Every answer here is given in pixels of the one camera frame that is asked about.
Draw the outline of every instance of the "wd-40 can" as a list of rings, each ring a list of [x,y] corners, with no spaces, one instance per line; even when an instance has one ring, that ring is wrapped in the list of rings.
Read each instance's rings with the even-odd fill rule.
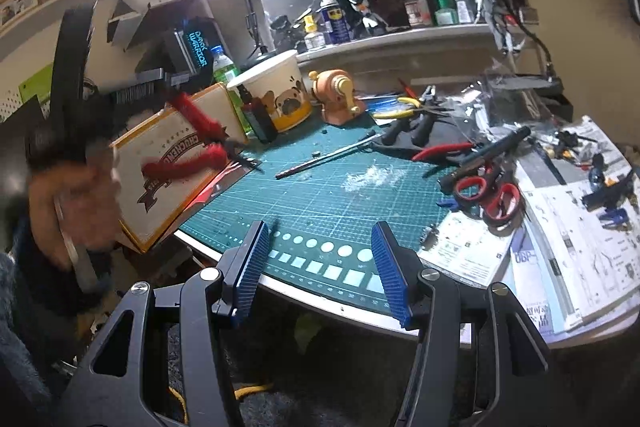
[[[344,13],[340,9],[340,5],[332,0],[322,0],[320,3],[320,12],[324,19],[324,26],[329,33],[331,44],[343,44],[351,41],[347,21],[344,19]]]

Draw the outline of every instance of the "cutting mat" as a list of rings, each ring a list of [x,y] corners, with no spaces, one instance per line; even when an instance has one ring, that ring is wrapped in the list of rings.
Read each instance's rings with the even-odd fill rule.
[[[363,138],[372,122],[327,126],[314,114],[257,154],[251,172],[180,229],[216,251],[236,247],[255,219],[271,230],[264,273],[300,289],[369,311],[388,313],[370,250],[371,227],[389,223],[400,245],[417,250],[422,230],[447,211],[437,178],[414,164],[370,150],[351,153],[282,180],[274,175]]]

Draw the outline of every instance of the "shelf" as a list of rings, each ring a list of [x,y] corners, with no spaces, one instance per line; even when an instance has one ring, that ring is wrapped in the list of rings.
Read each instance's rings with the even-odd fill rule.
[[[48,0],[24,15],[16,17],[14,21],[0,29],[0,60],[37,32],[62,19],[67,8],[94,1],[96,0]]]
[[[423,41],[437,41],[444,39],[488,37],[493,38],[489,26],[486,24],[465,24],[456,26],[439,26],[434,28],[419,28],[399,33],[389,33],[379,37],[370,37],[359,41],[345,42],[326,46],[319,50],[306,52],[297,56],[298,63],[308,62],[316,58],[334,55],[351,54],[358,51],[371,51],[388,46],[403,46]]]

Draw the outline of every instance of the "floor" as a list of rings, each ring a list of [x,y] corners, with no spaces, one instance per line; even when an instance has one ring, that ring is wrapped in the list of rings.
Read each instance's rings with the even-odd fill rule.
[[[388,427],[397,414],[415,343],[315,315],[322,327],[300,353],[295,324],[307,311],[259,291],[252,316],[224,337],[236,387],[273,383],[240,405],[247,427]],[[180,390],[177,331],[170,334],[172,385]],[[640,325],[592,346],[556,351],[590,427],[616,425],[640,396]],[[460,352],[452,425],[470,397],[473,356]]]

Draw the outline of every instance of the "white pegboard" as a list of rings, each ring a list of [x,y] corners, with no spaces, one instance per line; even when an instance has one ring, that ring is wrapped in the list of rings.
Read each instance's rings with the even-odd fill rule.
[[[41,103],[40,104],[40,108],[42,110],[42,114],[44,115],[44,118],[49,118],[49,103],[51,102],[51,100],[47,100],[47,102],[45,103]]]
[[[17,89],[9,89],[0,95],[0,117],[1,121],[9,118],[20,106],[22,99]]]
[[[16,90],[9,89],[0,95],[0,122],[9,118],[22,105],[20,93]],[[44,118],[49,117],[49,100],[40,104]]]

